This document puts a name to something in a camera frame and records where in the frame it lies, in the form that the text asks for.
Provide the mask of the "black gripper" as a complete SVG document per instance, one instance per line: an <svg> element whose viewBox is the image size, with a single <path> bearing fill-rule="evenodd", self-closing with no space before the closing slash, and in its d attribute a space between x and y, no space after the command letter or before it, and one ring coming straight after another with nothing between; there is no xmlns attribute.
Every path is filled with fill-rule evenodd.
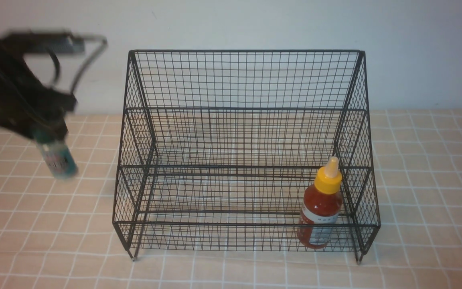
<svg viewBox="0 0 462 289"><path fill-rule="evenodd" d="M30 96L31 100L26 100L0 91L0 128L27 139L42 132L53 140L64 140L69 132L65 117L75 111L75 96L56 90L33 90Z"/></svg>

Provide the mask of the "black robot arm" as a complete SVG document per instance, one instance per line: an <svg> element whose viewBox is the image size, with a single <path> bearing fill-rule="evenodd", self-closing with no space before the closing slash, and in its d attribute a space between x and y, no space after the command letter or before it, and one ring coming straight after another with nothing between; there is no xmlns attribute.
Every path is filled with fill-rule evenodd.
<svg viewBox="0 0 462 289"><path fill-rule="evenodd" d="M0 39L0 128L31 140L39 130L53 140L64 140L65 115L76 103L73 94L42 84L23 57Z"/></svg>

